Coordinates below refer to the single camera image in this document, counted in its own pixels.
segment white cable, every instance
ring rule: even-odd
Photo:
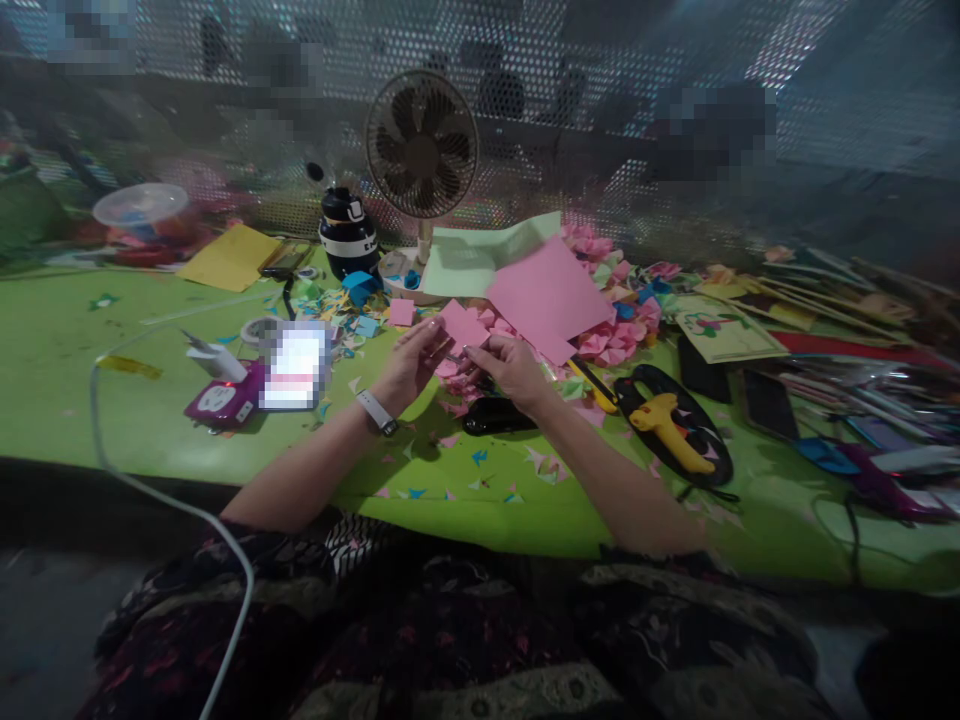
[[[111,348],[94,361],[93,369],[90,371],[90,421],[93,424],[93,446],[96,449],[97,459],[100,462],[100,467],[117,478],[117,480],[136,488],[142,493],[146,493],[155,500],[159,500],[165,505],[169,505],[177,510],[182,510],[185,513],[189,513],[190,515],[195,515],[198,518],[206,520],[218,533],[220,533],[220,536],[223,537],[224,542],[227,543],[227,546],[233,551],[233,554],[237,556],[237,559],[240,561],[240,565],[243,567],[243,572],[247,577],[247,586],[243,594],[243,603],[240,605],[240,614],[237,616],[237,624],[233,628],[233,635],[230,636],[230,642],[227,644],[227,651],[223,654],[223,662],[220,663],[220,670],[217,671],[217,677],[214,678],[213,686],[210,688],[210,694],[207,695],[207,702],[204,704],[203,710],[200,713],[199,720],[207,720],[207,718],[210,717],[210,713],[213,711],[214,704],[217,702],[217,696],[220,694],[220,687],[223,685],[223,679],[226,677],[227,670],[230,667],[230,661],[233,660],[233,653],[237,649],[237,643],[240,641],[240,632],[243,630],[243,623],[247,619],[247,613],[250,611],[250,604],[253,601],[253,566],[250,564],[250,560],[247,558],[246,553],[243,552],[243,548],[240,547],[240,544],[236,541],[233,535],[230,534],[230,531],[223,526],[223,523],[221,523],[220,520],[215,516],[204,510],[195,508],[192,505],[188,505],[185,502],[180,502],[179,500],[176,500],[175,498],[172,498],[169,495],[150,487],[149,485],[145,485],[136,478],[131,477],[130,475],[127,475],[126,473],[121,472],[119,469],[114,467],[110,462],[110,459],[107,457],[107,452],[103,445],[103,434],[100,429],[100,401],[97,397],[97,388],[99,386],[100,378],[100,366],[98,363],[100,360],[113,355],[127,345],[132,345],[148,335],[152,335],[158,330],[167,329],[179,330],[179,328],[175,325],[161,325],[159,327],[152,328],[147,330],[145,333],[137,335],[131,340],[126,340],[116,347]]]

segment table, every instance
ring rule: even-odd
[[[325,259],[314,264],[325,267]],[[321,281],[329,287],[328,275]],[[255,284],[253,296],[279,286]],[[109,293],[112,305],[90,310],[90,301]],[[99,354],[148,329],[141,320],[188,311],[238,296],[159,273],[42,269],[0,279],[0,317],[10,339],[0,358],[5,402],[0,454],[15,458],[95,467],[89,424],[88,378]],[[250,300],[191,315],[170,323],[205,339],[235,335],[246,320],[263,314],[264,304]],[[385,328],[354,359],[337,363],[328,414],[349,403],[347,383],[371,382],[397,337]],[[151,381],[139,375],[104,371],[101,398],[104,433],[111,458],[128,472],[209,483],[242,485],[301,437],[311,432],[311,413],[270,414],[256,418],[233,437],[194,428],[184,407],[207,382],[184,356],[175,330],[161,330],[122,354],[159,367]],[[661,343],[639,359],[679,376],[673,348]],[[613,369],[626,375],[629,368]],[[344,481],[336,504],[344,509],[398,525],[488,547],[532,554],[595,557],[609,534],[576,480],[556,486],[539,480],[524,462],[526,446],[550,453],[536,432],[471,438],[460,436],[450,448],[431,444],[430,433],[459,432],[459,421],[436,400],[437,381],[401,418],[416,430],[401,429],[382,440]],[[790,447],[746,427],[736,406],[699,397],[718,426],[732,429],[729,448],[734,481],[725,489],[741,496],[738,514],[725,515],[709,498],[694,492],[690,501],[702,516],[721,557],[749,574],[849,582],[851,530],[842,505],[846,486],[803,460]],[[608,417],[603,436],[628,457],[646,465],[651,453],[621,417]],[[414,459],[403,455],[414,440]],[[472,459],[486,449],[479,466]],[[382,462],[390,455],[396,462]],[[685,484],[660,468],[673,491]],[[490,488],[471,490],[479,478]],[[516,483],[523,503],[505,503]],[[381,487],[390,499],[371,497]],[[402,500],[396,491],[426,489],[418,500]],[[457,499],[445,499],[449,490]],[[960,586],[960,532],[956,526],[908,529],[861,511],[861,568],[871,587],[926,592],[955,591]]]

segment hand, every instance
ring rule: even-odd
[[[490,373],[517,409],[529,417],[534,417],[553,398],[559,397],[543,377],[543,371],[525,342],[494,335],[487,347],[488,350],[465,348],[470,362],[477,366],[470,374],[470,382],[479,380],[483,371]]]
[[[442,323],[440,318],[424,320],[404,333],[370,388],[377,402],[393,417],[400,417],[420,397],[433,371],[447,356],[452,338],[440,332]]]

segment watch strap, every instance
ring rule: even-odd
[[[383,405],[381,405],[373,395],[366,390],[361,390],[357,393],[357,400],[363,409],[367,411],[367,414],[373,418],[377,427],[380,428],[380,432],[390,437],[397,431],[396,419],[383,409]]]

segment fan grille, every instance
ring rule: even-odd
[[[370,106],[367,162],[377,188],[416,218],[452,211],[477,172],[477,126],[463,96],[427,70],[393,77]]]

